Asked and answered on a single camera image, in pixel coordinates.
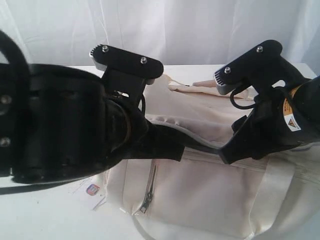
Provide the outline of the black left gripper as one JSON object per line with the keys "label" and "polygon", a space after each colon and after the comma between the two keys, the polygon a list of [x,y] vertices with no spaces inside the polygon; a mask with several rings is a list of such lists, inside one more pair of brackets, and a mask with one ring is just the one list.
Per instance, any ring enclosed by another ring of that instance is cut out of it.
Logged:
{"label": "black left gripper", "polygon": [[119,96],[95,74],[31,64],[27,183],[86,178],[117,165],[148,132],[139,100]]}

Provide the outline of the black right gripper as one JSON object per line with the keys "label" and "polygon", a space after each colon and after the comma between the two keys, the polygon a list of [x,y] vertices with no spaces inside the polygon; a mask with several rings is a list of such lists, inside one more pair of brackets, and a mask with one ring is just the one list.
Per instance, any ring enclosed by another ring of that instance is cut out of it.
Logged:
{"label": "black right gripper", "polygon": [[304,143],[304,115],[294,102],[294,94],[282,86],[271,88],[265,99],[256,97],[249,115],[232,125],[232,138],[218,150],[230,165],[239,160],[290,150]]}

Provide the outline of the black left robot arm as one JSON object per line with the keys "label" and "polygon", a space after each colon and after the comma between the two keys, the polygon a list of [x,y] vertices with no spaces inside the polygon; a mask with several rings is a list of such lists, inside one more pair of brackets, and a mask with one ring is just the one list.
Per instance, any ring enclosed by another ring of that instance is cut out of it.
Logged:
{"label": "black left robot arm", "polygon": [[168,127],[146,119],[144,90],[163,64],[107,44],[89,55],[102,76],[62,65],[30,64],[4,32],[0,52],[2,195],[46,190],[103,173],[124,159],[179,161]]}

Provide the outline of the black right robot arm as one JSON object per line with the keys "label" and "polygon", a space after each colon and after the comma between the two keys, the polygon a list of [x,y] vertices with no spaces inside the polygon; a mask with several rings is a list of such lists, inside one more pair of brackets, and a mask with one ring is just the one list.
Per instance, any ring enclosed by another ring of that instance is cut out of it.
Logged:
{"label": "black right robot arm", "polygon": [[248,116],[232,124],[233,136],[218,151],[226,164],[291,150],[320,140],[320,79],[290,89],[272,87],[259,95]]}

